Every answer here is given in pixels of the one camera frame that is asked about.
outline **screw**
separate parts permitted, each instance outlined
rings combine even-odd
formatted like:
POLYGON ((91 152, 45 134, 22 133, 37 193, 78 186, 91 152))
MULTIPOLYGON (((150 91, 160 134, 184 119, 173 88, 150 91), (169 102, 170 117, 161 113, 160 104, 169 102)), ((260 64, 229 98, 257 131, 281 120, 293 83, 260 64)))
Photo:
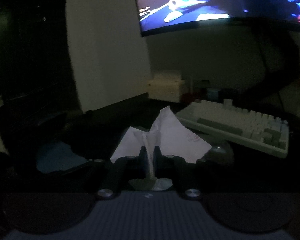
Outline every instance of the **screw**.
POLYGON ((199 197, 201 194, 200 190, 194 188, 187 189, 185 193, 188 197, 199 197))
POLYGON ((111 197, 113 195, 113 191, 107 188, 103 188, 101 190, 98 190, 97 193, 100 197, 111 197))

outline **blue cloth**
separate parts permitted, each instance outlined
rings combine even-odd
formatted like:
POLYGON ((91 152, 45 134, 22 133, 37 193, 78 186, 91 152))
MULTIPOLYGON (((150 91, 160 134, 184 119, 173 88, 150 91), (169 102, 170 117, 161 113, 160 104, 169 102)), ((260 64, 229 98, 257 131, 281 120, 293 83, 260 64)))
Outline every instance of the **blue cloth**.
POLYGON ((85 158, 73 153, 70 145, 63 142, 45 144, 37 153, 37 170, 45 174, 66 171, 86 162, 85 158))

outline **mechanical keyboard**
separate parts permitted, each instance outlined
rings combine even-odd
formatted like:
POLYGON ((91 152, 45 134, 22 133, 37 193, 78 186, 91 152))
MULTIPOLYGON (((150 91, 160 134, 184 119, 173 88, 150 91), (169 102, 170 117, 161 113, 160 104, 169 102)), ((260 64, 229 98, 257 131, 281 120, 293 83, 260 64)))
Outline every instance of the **mechanical keyboard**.
POLYGON ((232 105, 202 100, 176 114, 186 127, 238 143, 264 153, 285 158, 288 154, 289 127, 286 120, 248 111, 232 105))

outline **monitor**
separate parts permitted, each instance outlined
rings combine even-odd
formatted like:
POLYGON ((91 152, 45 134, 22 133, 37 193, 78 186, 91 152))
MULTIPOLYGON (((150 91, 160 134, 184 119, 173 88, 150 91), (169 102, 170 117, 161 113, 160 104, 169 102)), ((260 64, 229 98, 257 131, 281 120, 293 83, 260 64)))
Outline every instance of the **monitor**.
POLYGON ((300 0, 136 0, 143 36, 256 19, 300 31, 300 0))

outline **ribbed fabric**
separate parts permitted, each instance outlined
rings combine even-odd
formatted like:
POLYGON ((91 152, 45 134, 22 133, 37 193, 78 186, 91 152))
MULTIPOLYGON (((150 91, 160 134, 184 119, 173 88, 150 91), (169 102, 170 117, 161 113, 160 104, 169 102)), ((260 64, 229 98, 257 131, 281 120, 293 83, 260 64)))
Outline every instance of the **ribbed fabric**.
POLYGON ((175 192, 122 192, 96 203, 81 223, 51 235, 10 232, 5 240, 292 240, 283 230, 249 235, 223 227, 200 203, 175 192))

